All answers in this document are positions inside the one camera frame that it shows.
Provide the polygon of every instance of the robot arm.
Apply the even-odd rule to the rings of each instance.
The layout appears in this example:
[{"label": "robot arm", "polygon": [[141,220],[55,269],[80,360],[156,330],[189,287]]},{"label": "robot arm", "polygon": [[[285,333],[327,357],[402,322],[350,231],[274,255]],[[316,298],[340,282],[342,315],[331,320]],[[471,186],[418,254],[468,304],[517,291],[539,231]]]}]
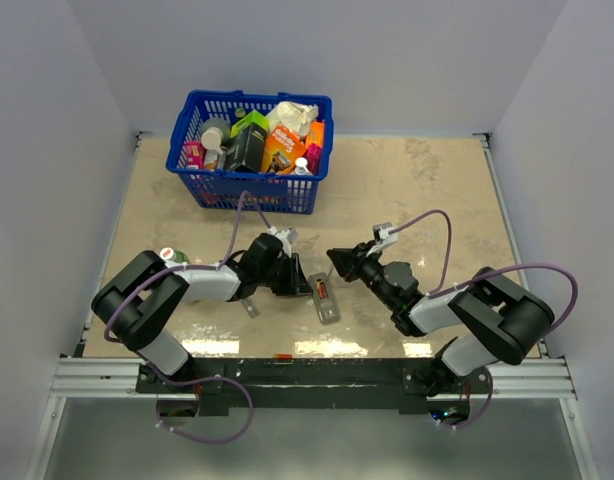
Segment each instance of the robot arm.
[{"label": "robot arm", "polygon": [[[424,336],[461,324],[469,329],[438,352],[431,369],[418,372],[430,396],[485,365],[518,365],[550,329],[554,313],[549,306],[503,275],[440,297],[424,295],[408,263],[379,262],[382,251],[395,241],[390,229],[391,224],[376,226],[374,240],[331,249],[327,255],[345,281],[360,279],[369,287],[392,312],[403,335]],[[488,271],[492,269],[485,267],[475,277]]]},{"label": "robot arm", "polygon": [[[185,269],[171,272],[153,283],[149,296],[136,297],[122,311],[111,331],[129,350],[149,360],[176,380],[196,378],[187,350],[167,331],[165,324],[180,302],[243,300],[258,287],[269,287],[278,296],[312,293],[300,267],[298,254],[291,253],[297,237],[293,229],[260,234],[243,252],[217,270]],[[169,267],[152,251],[138,254],[98,292],[92,310],[108,323],[121,303],[146,279]]]}]

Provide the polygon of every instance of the pink box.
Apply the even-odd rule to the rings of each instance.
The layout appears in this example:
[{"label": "pink box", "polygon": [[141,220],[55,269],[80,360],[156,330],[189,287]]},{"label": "pink box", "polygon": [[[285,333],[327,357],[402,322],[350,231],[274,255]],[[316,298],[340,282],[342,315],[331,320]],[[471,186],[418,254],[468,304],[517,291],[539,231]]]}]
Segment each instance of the pink box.
[{"label": "pink box", "polygon": [[205,149],[200,142],[185,142],[185,157],[187,157],[186,168],[202,170],[205,160]]}]

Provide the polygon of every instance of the gray floor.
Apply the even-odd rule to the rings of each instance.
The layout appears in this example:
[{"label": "gray floor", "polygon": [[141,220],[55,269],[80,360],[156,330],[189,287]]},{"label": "gray floor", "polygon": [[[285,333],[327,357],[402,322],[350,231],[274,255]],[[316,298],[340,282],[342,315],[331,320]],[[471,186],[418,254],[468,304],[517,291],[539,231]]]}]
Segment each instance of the gray floor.
[{"label": "gray floor", "polygon": [[[189,429],[226,433],[244,413]],[[71,401],[47,478],[580,478],[557,401],[495,401],[460,432],[390,411],[259,410],[244,437],[222,446],[190,442],[155,423],[150,400]]]}]

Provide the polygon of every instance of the marble table surface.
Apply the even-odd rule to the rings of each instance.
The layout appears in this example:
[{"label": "marble table surface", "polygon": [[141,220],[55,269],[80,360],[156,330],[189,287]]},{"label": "marble table surface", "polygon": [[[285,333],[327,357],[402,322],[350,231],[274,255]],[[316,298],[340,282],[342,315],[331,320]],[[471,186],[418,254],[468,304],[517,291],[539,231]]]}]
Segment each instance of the marble table surface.
[{"label": "marble table surface", "polygon": [[[169,246],[202,263],[225,253],[234,211],[200,208],[178,176],[165,169],[168,151],[165,138],[145,138],[140,145],[103,282],[145,249],[158,252]],[[279,229],[298,230],[294,248],[309,276],[329,269],[328,248],[353,247],[372,238],[372,225],[400,225],[431,208],[446,210],[453,222],[446,285],[473,276],[483,265],[514,263],[477,139],[336,137],[314,213],[270,213],[268,218]],[[244,212],[236,249],[247,248],[264,229],[255,212]],[[433,215],[402,232],[382,262],[410,262],[427,291],[439,281],[446,235],[444,220]],[[228,357],[428,357],[466,332],[451,327],[426,337],[404,337],[362,283],[345,283],[334,273],[331,288],[341,310],[341,320],[331,325],[320,324],[310,297],[278,298],[259,289],[252,297],[261,312],[256,318],[239,302],[203,301],[180,305],[167,328],[196,356]],[[94,318],[85,356],[133,355],[105,342],[102,331],[103,323]]]}]

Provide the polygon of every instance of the white lid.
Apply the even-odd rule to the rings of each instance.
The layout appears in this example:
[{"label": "white lid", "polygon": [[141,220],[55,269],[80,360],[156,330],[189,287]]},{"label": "white lid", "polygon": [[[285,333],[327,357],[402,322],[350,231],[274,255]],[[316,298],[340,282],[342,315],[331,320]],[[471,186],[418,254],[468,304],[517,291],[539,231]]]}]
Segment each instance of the white lid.
[{"label": "white lid", "polygon": [[220,150],[220,145],[223,143],[223,132],[220,128],[209,127],[200,137],[200,143],[203,144],[206,150]]},{"label": "white lid", "polygon": [[165,247],[160,251],[159,256],[165,261],[173,261],[176,258],[176,252],[171,247]]}]

